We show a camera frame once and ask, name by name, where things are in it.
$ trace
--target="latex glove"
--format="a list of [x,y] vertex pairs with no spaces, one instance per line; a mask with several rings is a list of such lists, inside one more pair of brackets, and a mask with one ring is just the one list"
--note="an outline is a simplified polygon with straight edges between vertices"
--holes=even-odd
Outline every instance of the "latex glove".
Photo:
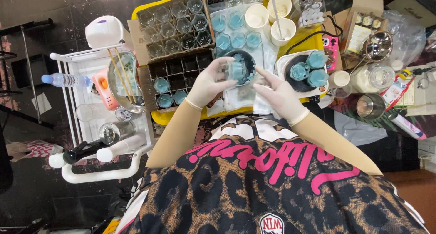
[[211,102],[216,95],[229,87],[236,85],[237,81],[225,80],[222,66],[227,62],[234,61],[232,57],[217,58],[204,69],[195,80],[191,91],[185,101],[198,110],[202,110],[205,105]]
[[278,76],[257,66],[256,71],[265,78],[271,88],[256,83],[253,85],[254,89],[281,117],[286,119],[290,126],[301,122],[309,114],[309,110],[298,100],[294,89],[288,82],[280,80]]

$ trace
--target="water bottle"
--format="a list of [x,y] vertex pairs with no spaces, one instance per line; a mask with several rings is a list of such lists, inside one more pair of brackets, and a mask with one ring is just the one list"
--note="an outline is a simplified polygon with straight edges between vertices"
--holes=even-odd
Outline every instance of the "water bottle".
[[42,82],[52,84],[53,86],[80,86],[87,87],[92,85],[91,79],[86,75],[71,75],[55,73],[51,75],[43,75]]

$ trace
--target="beige arm sleeve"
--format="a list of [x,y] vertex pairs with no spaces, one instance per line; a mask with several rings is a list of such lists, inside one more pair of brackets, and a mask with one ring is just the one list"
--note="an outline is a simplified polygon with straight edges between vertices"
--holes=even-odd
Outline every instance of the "beige arm sleeve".
[[145,166],[152,169],[169,167],[190,150],[200,116],[200,110],[183,101],[156,142]]
[[368,175],[383,175],[365,153],[311,112],[301,122],[292,126],[292,131]]

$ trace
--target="wooden stir stick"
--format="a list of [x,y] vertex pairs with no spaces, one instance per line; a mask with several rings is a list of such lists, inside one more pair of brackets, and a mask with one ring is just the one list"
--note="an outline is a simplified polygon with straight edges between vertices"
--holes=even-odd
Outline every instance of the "wooden stir stick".
[[119,72],[119,69],[115,63],[115,60],[112,57],[112,54],[110,53],[109,48],[108,48],[108,53],[109,53],[110,59],[112,60],[112,64],[115,66],[116,72],[118,73],[118,77],[121,79],[121,83],[123,84],[124,90],[127,93],[127,97],[129,98],[129,101],[132,103],[132,98],[130,97],[130,94],[129,94],[129,91],[127,90],[127,87],[124,85],[123,77],[121,76],[121,73]]
[[132,93],[132,97],[133,97],[133,99],[134,99],[134,101],[136,103],[136,97],[135,97],[134,91],[132,89],[132,86],[130,85],[130,81],[129,81],[129,78],[127,77],[126,69],[124,68],[124,63],[121,61],[121,57],[119,56],[119,52],[118,52],[117,48],[115,48],[115,52],[116,52],[116,55],[118,56],[119,62],[121,63],[121,68],[123,69],[124,76],[126,77],[127,85],[129,87],[129,90]]

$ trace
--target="black bowl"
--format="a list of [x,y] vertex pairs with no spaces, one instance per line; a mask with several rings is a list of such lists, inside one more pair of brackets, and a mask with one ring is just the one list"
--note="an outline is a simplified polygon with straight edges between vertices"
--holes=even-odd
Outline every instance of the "black bowl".
[[298,55],[295,58],[291,59],[285,67],[285,80],[294,88],[295,91],[310,92],[317,89],[317,87],[312,87],[307,83],[307,78],[302,81],[296,81],[289,76],[292,66],[298,64],[299,62],[305,63],[308,57],[308,54]]
[[[246,77],[248,77],[251,73],[253,73],[253,77],[254,77],[254,75],[256,74],[256,70],[254,69],[254,66],[256,65],[256,63],[254,62],[254,58],[249,53],[247,53],[246,51],[243,51],[243,50],[233,50],[233,51],[226,53],[225,56],[226,57],[233,57],[234,55],[236,55],[238,53],[241,54],[244,58],[245,66],[247,68]],[[246,84],[250,83],[250,81],[248,81],[244,84],[241,84],[241,85],[237,85],[237,86],[246,85]]]

